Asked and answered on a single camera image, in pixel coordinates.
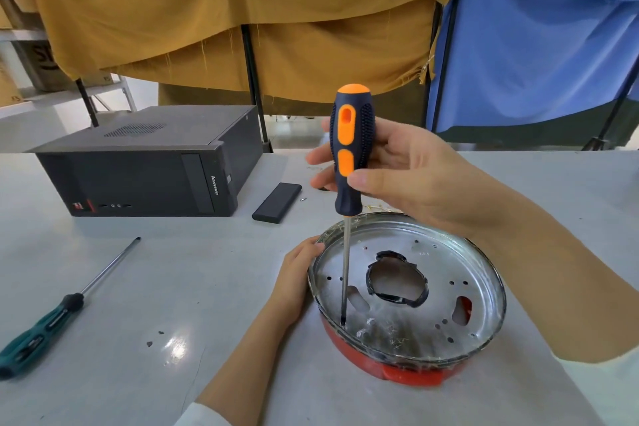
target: black power bank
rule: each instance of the black power bank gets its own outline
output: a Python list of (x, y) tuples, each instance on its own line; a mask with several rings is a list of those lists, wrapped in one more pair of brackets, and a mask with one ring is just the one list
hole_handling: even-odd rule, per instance
[(253, 212), (253, 219), (279, 224), (301, 191), (302, 186), (299, 184), (280, 182), (258, 207), (258, 210)]

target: fingernail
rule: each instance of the fingernail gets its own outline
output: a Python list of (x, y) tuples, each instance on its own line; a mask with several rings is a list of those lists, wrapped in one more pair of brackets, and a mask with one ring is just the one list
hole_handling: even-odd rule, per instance
[(366, 171), (356, 170), (347, 178), (348, 185), (358, 191), (366, 190)]

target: forearm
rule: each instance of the forearm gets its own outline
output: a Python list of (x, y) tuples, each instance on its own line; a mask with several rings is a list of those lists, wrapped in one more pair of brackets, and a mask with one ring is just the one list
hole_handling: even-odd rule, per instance
[(267, 303), (196, 402), (233, 426), (258, 423), (277, 349), (290, 323)]
[(597, 363), (639, 345), (639, 292), (523, 196), (476, 244), (493, 261), (555, 356)]

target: orange and black screwdriver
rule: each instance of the orange and black screwdriver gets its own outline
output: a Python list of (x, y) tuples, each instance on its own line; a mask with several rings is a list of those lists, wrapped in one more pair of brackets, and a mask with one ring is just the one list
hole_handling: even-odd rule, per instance
[(371, 91), (363, 85), (342, 86), (330, 116), (330, 151), (335, 161), (337, 199), (335, 210), (344, 216), (344, 264), (342, 267), (342, 327), (346, 325), (348, 262), (351, 218), (362, 212), (362, 194), (348, 185), (347, 177), (365, 168), (375, 137), (375, 114)]

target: white table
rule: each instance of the white table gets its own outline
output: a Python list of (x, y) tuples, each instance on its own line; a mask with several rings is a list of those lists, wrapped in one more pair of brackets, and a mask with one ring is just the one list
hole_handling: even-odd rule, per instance
[[(639, 152), (465, 156), (639, 287)], [(39, 367), (0, 383), (0, 425), (171, 425), (266, 301), (284, 254), (339, 220), (334, 195), (309, 187), (313, 172), (301, 155), (264, 155), (232, 218), (71, 218), (34, 155), (0, 155), (0, 344), (142, 236)], [(280, 225), (251, 220), (279, 181), (302, 184), (307, 199)], [(495, 341), (432, 390), (360, 371), (309, 308), (283, 349), (264, 424), (601, 423), (510, 295)]]

